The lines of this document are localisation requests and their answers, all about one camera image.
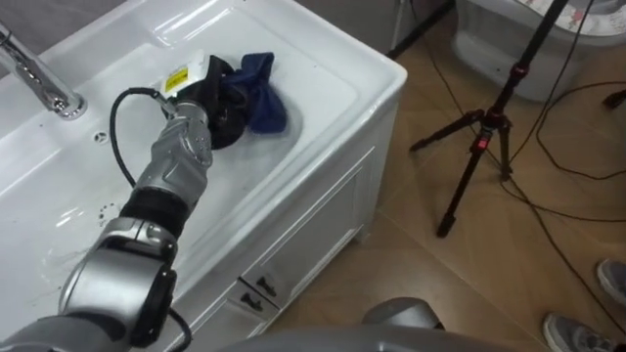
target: faucet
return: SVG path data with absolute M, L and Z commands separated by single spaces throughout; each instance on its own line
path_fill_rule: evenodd
M 87 101 L 72 91 L 1 22 L 0 63 L 28 86 L 47 110 L 60 118 L 73 120 L 87 110 Z

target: white sink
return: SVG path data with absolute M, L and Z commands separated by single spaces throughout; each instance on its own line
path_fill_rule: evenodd
M 69 270 L 128 199 L 110 143 L 94 141 L 108 132 L 121 91 L 152 86 L 198 49 L 233 66 L 247 53 L 276 56 L 271 83 L 289 128 L 246 133 L 214 153 L 208 188 L 179 241 L 177 295 L 368 121 L 380 108 L 372 101 L 397 92 L 402 68 L 302 14 L 291 0 L 127 2 L 42 56 L 89 102 L 71 122 L 43 110 L 15 77 L 0 80 L 0 311 L 11 317 L 1 321 L 0 338 L 56 312 Z M 118 140 L 133 175 L 163 125 L 150 99 L 122 105 Z

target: yellow label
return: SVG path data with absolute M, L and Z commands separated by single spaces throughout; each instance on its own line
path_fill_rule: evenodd
M 184 67 L 176 71 L 175 73 L 170 75 L 169 78 L 167 78 L 167 80 L 165 81 L 165 93 L 176 88 L 180 84 L 185 83 L 187 79 L 189 79 L 188 68 Z

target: black tripod stand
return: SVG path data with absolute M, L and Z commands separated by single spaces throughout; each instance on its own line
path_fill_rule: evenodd
M 463 176 L 461 177 L 459 186 L 457 186 L 457 190 L 452 197 L 452 201 L 450 201 L 450 205 L 448 205 L 448 209 L 439 224 L 437 229 L 438 237 L 447 237 L 450 229 L 452 229 L 452 226 L 456 221 L 455 212 L 459 207 L 459 202 L 468 187 L 468 183 L 470 182 L 471 176 L 473 175 L 480 158 L 489 146 L 489 142 L 491 142 L 491 138 L 496 131 L 500 133 L 500 177 L 503 181 L 508 181 L 511 178 L 511 173 L 513 173 L 513 171 L 511 170 L 511 161 L 509 157 L 509 134 L 511 132 L 512 125 L 505 115 L 504 109 L 513 96 L 515 87 L 526 76 L 526 74 L 528 74 L 530 63 L 539 51 L 539 48 L 541 48 L 541 45 L 545 41 L 546 37 L 548 37 L 550 30 L 557 21 L 557 18 L 565 5 L 567 5 L 567 2 L 568 0 L 555 0 L 552 3 L 550 9 L 548 9 L 548 12 L 539 24 L 539 27 L 537 27 L 535 34 L 530 39 L 530 43 L 528 43 L 526 50 L 521 55 L 521 59 L 511 69 L 509 80 L 505 84 L 500 96 L 498 96 L 496 103 L 490 109 L 487 111 L 469 111 L 458 120 L 433 133 L 430 137 L 420 140 L 411 147 L 410 151 L 415 152 L 428 146 L 432 142 L 443 139 L 465 127 L 471 126 L 476 122 L 480 122 L 480 131 L 469 148 L 471 158 L 469 159 L 466 170 L 463 172 Z

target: shoe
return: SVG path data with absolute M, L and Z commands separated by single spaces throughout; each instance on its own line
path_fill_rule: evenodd
M 554 352 L 612 352 L 615 343 L 574 320 L 549 314 L 544 320 L 544 337 Z
M 604 291 L 626 307 L 626 264 L 606 259 L 598 264 L 596 274 Z

